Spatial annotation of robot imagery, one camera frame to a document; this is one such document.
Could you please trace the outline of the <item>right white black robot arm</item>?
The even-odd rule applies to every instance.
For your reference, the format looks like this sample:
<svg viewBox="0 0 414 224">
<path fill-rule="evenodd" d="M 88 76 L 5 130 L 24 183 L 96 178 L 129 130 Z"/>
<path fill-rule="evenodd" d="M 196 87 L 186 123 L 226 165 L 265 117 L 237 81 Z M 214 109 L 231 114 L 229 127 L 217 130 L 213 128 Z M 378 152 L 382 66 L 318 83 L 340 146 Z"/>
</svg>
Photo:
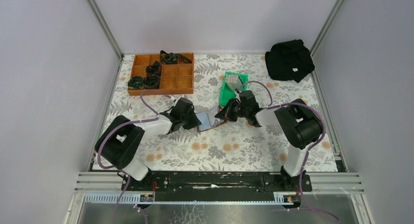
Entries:
<svg viewBox="0 0 414 224">
<path fill-rule="evenodd" d="M 321 115 L 302 99 L 271 107 L 260 107 L 252 91 L 240 93 L 230 99 L 216 118 L 235 122 L 244 118 L 254 127 L 279 126 L 290 144 L 287 160 L 281 171 L 281 187 L 287 191 L 299 185 L 299 175 L 304 171 L 309 150 L 322 141 L 326 134 Z"/>
</svg>

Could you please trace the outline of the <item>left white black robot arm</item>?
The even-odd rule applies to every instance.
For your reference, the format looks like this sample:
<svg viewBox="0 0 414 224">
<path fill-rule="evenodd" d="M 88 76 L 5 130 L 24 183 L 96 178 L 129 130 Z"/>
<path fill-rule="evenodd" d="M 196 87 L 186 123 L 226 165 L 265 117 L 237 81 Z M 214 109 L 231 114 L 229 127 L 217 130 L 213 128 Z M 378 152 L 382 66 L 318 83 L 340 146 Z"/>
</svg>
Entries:
<svg viewBox="0 0 414 224">
<path fill-rule="evenodd" d="M 133 178 L 132 182 L 139 190 L 146 190 L 151 186 L 152 178 L 148 175 L 150 169 L 136 156 L 141 141 L 200 125 L 193 103 L 183 97 L 152 119 L 133 121 L 119 115 L 98 139 L 95 159 L 102 169 L 114 167 Z"/>
</svg>

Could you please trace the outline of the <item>brown leather card holder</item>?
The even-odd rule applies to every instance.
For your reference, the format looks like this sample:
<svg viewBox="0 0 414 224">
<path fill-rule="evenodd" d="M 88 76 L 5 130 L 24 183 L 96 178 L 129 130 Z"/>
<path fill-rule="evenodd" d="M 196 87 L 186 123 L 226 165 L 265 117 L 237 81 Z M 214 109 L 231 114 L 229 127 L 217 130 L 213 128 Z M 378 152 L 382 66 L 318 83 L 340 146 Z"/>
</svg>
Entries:
<svg viewBox="0 0 414 224">
<path fill-rule="evenodd" d="M 215 106 L 205 112 L 197 113 L 196 117 L 201 123 L 197 126 L 197 131 L 204 132 L 225 124 L 227 121 L 215 117 L 221 110 L 220 106 Z"/>
</svg>

